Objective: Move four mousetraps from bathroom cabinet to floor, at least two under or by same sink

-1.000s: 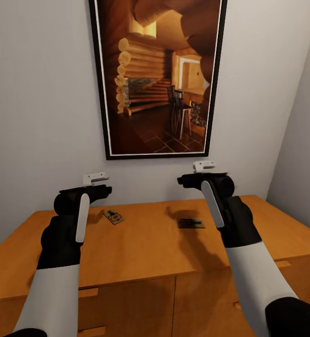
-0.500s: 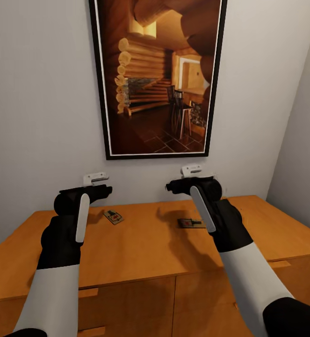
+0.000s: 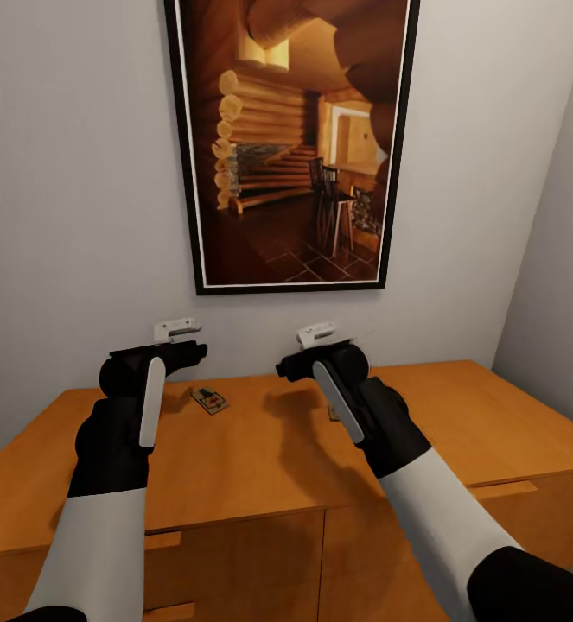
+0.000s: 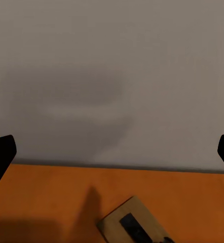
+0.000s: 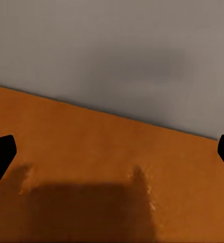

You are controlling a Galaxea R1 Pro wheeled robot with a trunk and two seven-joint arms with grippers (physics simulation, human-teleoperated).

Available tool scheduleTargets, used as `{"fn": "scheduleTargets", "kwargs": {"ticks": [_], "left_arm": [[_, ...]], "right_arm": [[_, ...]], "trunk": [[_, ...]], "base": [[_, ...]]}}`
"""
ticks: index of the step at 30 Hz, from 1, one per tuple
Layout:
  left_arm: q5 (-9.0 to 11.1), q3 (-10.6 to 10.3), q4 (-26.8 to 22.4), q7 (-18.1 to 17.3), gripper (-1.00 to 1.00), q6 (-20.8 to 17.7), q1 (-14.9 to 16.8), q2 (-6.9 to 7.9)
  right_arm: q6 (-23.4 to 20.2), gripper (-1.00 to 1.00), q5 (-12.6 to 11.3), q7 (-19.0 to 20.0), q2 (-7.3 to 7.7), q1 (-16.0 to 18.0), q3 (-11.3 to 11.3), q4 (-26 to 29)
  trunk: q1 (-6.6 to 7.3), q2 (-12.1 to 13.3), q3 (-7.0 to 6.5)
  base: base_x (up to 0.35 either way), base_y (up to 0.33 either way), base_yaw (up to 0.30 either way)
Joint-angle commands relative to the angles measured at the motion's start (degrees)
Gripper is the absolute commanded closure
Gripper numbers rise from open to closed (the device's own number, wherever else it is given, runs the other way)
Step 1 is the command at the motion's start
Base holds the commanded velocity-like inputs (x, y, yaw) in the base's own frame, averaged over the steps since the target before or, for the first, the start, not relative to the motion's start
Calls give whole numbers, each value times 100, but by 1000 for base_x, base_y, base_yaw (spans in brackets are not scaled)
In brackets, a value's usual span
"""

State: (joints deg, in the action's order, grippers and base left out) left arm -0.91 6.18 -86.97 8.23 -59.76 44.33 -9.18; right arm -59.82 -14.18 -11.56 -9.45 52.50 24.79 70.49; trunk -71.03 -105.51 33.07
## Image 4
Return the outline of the mousetrap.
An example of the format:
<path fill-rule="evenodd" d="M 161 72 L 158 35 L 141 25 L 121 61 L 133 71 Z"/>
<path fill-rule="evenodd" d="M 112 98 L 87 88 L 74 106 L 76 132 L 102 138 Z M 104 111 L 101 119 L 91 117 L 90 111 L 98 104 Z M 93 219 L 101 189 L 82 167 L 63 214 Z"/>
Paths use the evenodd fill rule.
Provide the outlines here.
<path fill-rule="evenodd" d="M 106 243 L 176 243 L 137 195 L 96 227 Z"/>

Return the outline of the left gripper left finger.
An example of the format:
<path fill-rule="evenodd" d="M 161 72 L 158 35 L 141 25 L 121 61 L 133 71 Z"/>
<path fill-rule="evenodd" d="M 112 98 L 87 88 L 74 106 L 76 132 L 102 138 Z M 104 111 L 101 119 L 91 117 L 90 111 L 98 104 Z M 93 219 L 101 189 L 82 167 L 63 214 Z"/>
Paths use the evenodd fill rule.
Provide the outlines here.
<path fill-rule="evenodd" d="M 13 135 L 0 137 L 0 180 L 17 154 Z"/>

